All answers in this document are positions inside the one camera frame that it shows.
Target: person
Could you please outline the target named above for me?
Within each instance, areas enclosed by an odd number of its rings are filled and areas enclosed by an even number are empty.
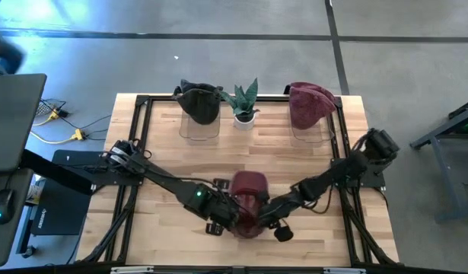
[[[15,74],[21,67],[24,53],[0,37],[0,75]]]

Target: black fabric item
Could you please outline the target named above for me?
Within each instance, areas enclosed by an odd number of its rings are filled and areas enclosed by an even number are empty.
[[[213,123],[220,111],[220,95],[223,87],[214,87],[211,84],[195,84],[181,79],[181,85],[176,87],[173,96],[181,108],[200,125]]]

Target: yellow cable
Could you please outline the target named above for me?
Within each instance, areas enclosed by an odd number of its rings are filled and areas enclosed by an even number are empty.
[[[45,123],[48,123],[49,121],[51,121],[52,118],[51,117],[48,117],[48,119],[46,119],[46,121],[42,122],[42,123],[37,123],[37,124],[33,124],[33,126],[42,126],[44,125]]]
[[[41,137],[39,137],[36,133],[34,132],[30,132],[30,134],[32,134],[34,137],[36,137],[38,140],[40,140],[41,142],[45,142],[46,144],[50,144],[50,145],[58,145],[58,144],[62,144],[62,143],[66,143],[66,142],[69,142],[69,141],[72,141],[72,140],[75,140],[73,137],[71,137],[70,139],[68,140],[63,140],[63,141],[58,141],[58,142],[50,142],[50,141],[47,141],[45,139],[42,139]]]

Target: black clamp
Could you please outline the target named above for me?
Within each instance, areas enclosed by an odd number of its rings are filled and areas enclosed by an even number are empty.
[[[230,180],[226,179],[218,179],[215,178],[213,179],[213,183],[217,186],[219,191],[222,191],[224,193],[228,192],[228,188],[231,184]],[[221,236],[221,234],[224,232],[224,227],[213,221],[211,224],[207,223],[206,228],[205,228],[205,233],[214,235],[214,236]]]

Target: green leaves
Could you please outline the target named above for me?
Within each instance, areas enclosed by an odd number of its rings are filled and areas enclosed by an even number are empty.
[[[244,92],[242,86],[234,86],[235,97],[232,97],[225,91],[219,91],[220,96],[231,105],[235,115],[245,115],[253,112],[254,104],[257,99],[257,78],[249,88]]]

